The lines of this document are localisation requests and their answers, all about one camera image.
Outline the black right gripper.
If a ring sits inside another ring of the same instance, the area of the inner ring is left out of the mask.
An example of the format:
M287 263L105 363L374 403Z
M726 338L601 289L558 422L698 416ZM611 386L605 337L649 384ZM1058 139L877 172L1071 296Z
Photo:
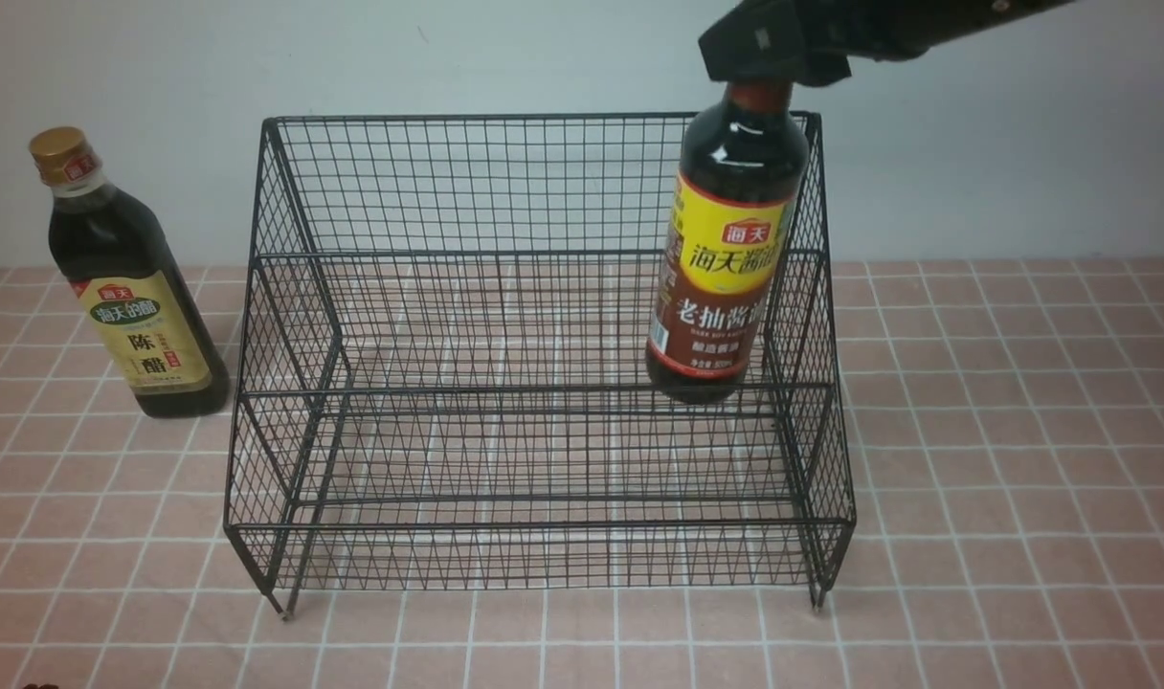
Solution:
M700 36L710 81L793 81L822 88L852 61L914 61L929 51L893 26L893 1L741 1Z

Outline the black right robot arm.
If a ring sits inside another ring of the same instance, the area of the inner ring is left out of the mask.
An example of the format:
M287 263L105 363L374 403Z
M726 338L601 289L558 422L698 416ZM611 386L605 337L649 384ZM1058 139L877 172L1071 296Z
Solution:
M741 1L700 36L712 81L850 78L850 61L914 61L930 49L1060 7L1060 1Z

